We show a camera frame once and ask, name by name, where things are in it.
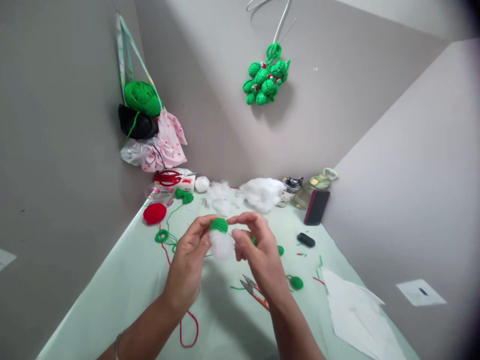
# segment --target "plastic bag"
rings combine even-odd
[[[140,166],[152,152],[153,139],[129,139],[120,150],[120,157],[133,166]]]

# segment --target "crochet cactus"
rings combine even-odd
[[[282,85],[289,76],[290,60],[280,59],[282,47],[278,42],[270,45],[266,50],[266,62],[254,62],[248,68],[251,79],[243,83],[243,92],[246,94],[248,105],[265,105],[275,101]]]

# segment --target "red yarn ball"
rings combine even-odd
[[[165,214],[167,213],[167,208],[161,203],[155,203],[149,205],[143,212],[143,218],[147,225],[153,225],[161,222]]]

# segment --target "wire hanger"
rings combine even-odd
[[[258,9],[260,6],[262,6],[263,4],[265,4],[266,2],[270,1],[270,0],[264,0],[262,1],[261,3],[259,3],[258,5],[255,5],[254,7],[252,8],[249,8],[250,5],[254,2],[255,0],[250,0],[250,2],[248,3],[248,5],[246,6],[246,10],[248,12],[252,11],[252,10],[255,10],[255,9]],[[276,33],[275,33],[275,37],[273,38],[273,42],[272,44],[275,44],[279,38],[279,34],[280,34],[280,29],[282,28],[282,25],[285,21],[285,17],[287,16],[287,12],[289,11],[289,7],[290,7],[290,3],[292,2],[292,0],[288,0],[286,2],[286,6],[285,6],[285,10],[283,11],[283,15],[281,16],[281,19],[280,19],[280,23],[278,24],[278,27],[276,28]],[[284,37],[289,33],[290,29],[292,28],[292,26],[295,24],[295,22],[297,21],[297,18],[295,18],[295,20],[293,20],[293,22],[291,23],[291,25],[288,27],[285,35],[282,36],[282,38],[280,39],[279,43],[282,42],[282,40],[284,39]]]

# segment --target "pink floral cloth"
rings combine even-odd
[[[162,171],[164,164],[165,168],[169,169],[187,161],[182,149],[182,145],[187,145],[187,140],[178,119],[163,109],[156,120],[158,134],[150,154],[141,165],[142,169],[148,173]]]

